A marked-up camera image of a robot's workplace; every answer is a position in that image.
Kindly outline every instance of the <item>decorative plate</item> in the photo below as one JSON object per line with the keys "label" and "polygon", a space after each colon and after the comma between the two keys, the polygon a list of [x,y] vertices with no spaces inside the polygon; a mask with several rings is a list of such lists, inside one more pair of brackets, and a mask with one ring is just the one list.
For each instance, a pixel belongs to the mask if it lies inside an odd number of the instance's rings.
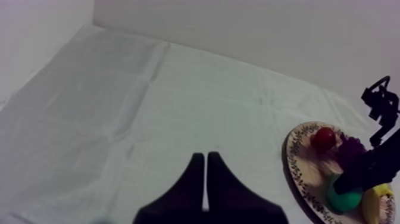
{"label": "decorative plate", "polygon": [[[321,127],[330,127],[336,133],[336,146],[328,153],[317,155],[311,148],[310,137]],[[283,147],[285,170],[292,192],[304,212],[315,222],[329,224],[366,224],[361,206],[350,213],[337,214],[327,207],[325,191],[327,177],[332,173],[342,173],[336,162],[336,152],[342,144],[343,132],[335,126],[322,122],[307,122],[295,127],[287,136]],[[380,200],[379,223],[393,224],[395,219],[395,200],[393,196],[384,196]]]}

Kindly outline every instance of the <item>red tomato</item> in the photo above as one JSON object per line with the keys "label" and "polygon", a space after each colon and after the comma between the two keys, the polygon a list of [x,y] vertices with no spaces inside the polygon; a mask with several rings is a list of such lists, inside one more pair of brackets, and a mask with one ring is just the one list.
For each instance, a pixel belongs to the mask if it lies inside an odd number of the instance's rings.
{"label": "red tomato", "polygon": [[311,145],[320,153],[324,153],[336,145],[336,134],[331,128],[323,127],[315,134]]}

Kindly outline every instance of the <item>white wall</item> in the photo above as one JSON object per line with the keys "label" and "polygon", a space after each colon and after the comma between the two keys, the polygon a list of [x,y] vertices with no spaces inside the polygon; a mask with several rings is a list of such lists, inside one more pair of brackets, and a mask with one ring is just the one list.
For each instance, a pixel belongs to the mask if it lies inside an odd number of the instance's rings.
{"label": "white wall", "polygon": [[0,102],[91,21],[92,11],[93,0],[0,0]]}
{"label": "white wall", "polygon": [[385,75],[400,94],[400,2],[357,1],[97,0],[94,17],[318,83],[363,111]]}

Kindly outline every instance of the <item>white tablecloth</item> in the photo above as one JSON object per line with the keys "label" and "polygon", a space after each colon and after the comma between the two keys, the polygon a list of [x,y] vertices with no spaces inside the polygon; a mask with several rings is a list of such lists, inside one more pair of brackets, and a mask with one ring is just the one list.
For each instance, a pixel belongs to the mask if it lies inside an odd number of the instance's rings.
{"label": "white tablecloth", "polygon": [[209,151],[290,223],[310,223],[281,150],[293,127],[313,120],[368,146],[374,132],[366,114],[321,87],[86,26],[0,113],[2,223],[131,223],[192,153]]}

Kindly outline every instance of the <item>green ball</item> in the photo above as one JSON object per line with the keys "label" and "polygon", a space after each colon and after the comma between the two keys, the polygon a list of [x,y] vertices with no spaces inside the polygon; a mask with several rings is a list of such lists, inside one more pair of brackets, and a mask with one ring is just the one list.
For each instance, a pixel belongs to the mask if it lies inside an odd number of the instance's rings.
{"label": "green ball", "polygon": [[337,194],[333,184],[339,178],[339,176],[340,175],[335,175],[329,181],[329,187],[326,194],[327,202],[337,211],[353,210],[361,202],[363,190],[361,187],[359,187],[344,194]]}

